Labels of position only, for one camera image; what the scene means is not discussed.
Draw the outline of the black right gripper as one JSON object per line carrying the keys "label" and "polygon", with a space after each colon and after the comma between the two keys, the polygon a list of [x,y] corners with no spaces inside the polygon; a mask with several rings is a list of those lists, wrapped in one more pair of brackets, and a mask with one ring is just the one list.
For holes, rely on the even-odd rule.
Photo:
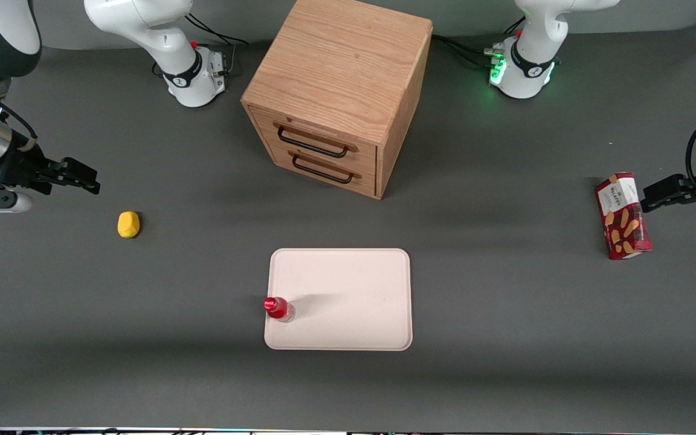
{"label": "black right gripper", "polygon": [[50,195],[54,184],[77,187],[92,195],[100,193],[96,170],[73,158],[63,158],[57,163],[45,157],[38,145],[22,151],[20,144],[12,141],[0,159],[0,190],[22,187]]}

